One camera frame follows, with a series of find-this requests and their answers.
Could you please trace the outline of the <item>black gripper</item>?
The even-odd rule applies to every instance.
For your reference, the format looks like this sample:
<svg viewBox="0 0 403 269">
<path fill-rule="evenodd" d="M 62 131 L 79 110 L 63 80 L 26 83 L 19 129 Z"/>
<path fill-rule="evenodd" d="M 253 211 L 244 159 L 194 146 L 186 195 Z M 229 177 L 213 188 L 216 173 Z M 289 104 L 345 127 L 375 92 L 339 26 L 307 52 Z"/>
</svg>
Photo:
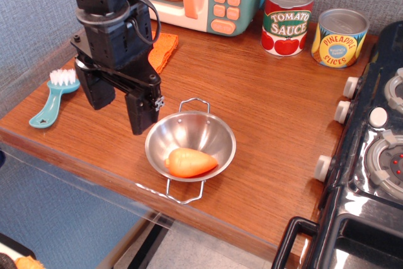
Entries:
<svg viewBox="0 0 403 269">
<path fill-rule="evenodd" d="M 115 99 L 117 89 L 123 91 L 132 133 L 141 135 L 157 122 L 164 104 L 161 78 L 148 59 L 158 38 L 151 33 L 148 6 L 125 1 L 105 14 L 78 8 L 76 18 L 85 32 L 71 44 L 77 50 L 76 74 L 89 104 L 100 110 Z"/>
</svg>

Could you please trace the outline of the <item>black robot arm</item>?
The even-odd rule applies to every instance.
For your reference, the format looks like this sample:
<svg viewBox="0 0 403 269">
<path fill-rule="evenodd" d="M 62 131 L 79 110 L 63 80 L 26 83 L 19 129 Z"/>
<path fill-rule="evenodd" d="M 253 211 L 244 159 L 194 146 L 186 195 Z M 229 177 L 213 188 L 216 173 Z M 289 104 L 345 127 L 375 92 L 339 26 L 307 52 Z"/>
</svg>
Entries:
<svg viewBox="0 0 403 269">
<path fill-rule="evenodd" d="M 76 0 L 76 18 L 84 34 L 71 44 L 75 68 L 90 105 L 99 110 L 125 93 L 132 132 L 140 135 L 156 123 L 164 104 L 161 78 L 149 62 L 159 38 L 152 31 L 149 0 Z"/>
</svg>

